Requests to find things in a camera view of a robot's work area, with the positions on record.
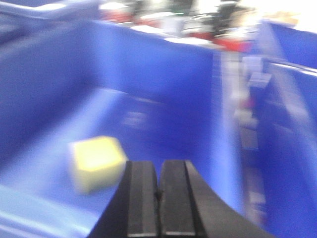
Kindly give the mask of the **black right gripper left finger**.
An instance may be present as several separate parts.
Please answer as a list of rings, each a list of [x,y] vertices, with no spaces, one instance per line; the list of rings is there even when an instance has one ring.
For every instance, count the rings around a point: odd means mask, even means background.
[[[127,161],[123,177],[90,238],[157,238],[157,175],[151,161]]]

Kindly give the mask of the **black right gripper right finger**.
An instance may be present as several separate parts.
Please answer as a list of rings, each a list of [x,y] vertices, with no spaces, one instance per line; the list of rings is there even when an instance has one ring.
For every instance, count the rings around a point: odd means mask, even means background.
[[[272,237],[228,206],[190,161],[164,161],[159,187],[163,238]]]

